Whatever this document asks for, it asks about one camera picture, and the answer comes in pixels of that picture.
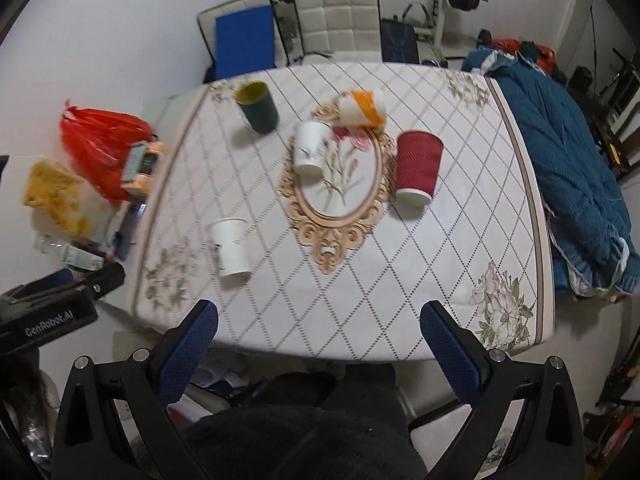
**red cup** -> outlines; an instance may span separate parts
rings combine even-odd
[[[400,202],[423,207],[433,200],[443,148],[442,141],[427,132],[398,136],[396,198]]]

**yellow food package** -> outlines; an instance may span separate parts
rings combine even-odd
[[[83,178],[43,158],[31,168],[24,205],[42,211],[55,225],[85,240],[103,242],[111,204]]]

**orange and white cup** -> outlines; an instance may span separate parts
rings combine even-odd
[[[338,99],[338,116],[342,126],[384,126],[386,108],[382,90],[351,90]]]

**blue gripper pad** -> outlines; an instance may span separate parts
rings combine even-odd
[[[420,331],[460,402],[475,407],[482,397],[480,371],[430,301],[420,311]]]
[[[218,310],[210,301],[206,303],[160,371],[156,397],[162,406],[180,400],[200,359],[209,348],[213,336],[216,335]]]

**chair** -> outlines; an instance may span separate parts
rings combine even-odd
[[[210,9],[203,10],[198,13],[197,20],[200,27],[200,33],[202,39],[207,45],[207,49],[211,55],[213,61],[216,60],[216,18],[230,14],[232,12],[238,12],[238,10],[251,9],[253,7],[262,7],[270,5],[273,7],[273,0],[233,0],[225,4],[221,4]],[[289,55],[287,54],[284,44],[282,42],[282,35],[280,34],[280,27],[278,22],[273,19],[274,27],[274,42],[275,42],[275,65],[277,67],[283,67],[289,65]]]
[[[379,0],[294,0],[302,49],[334,61],[382,61]]]

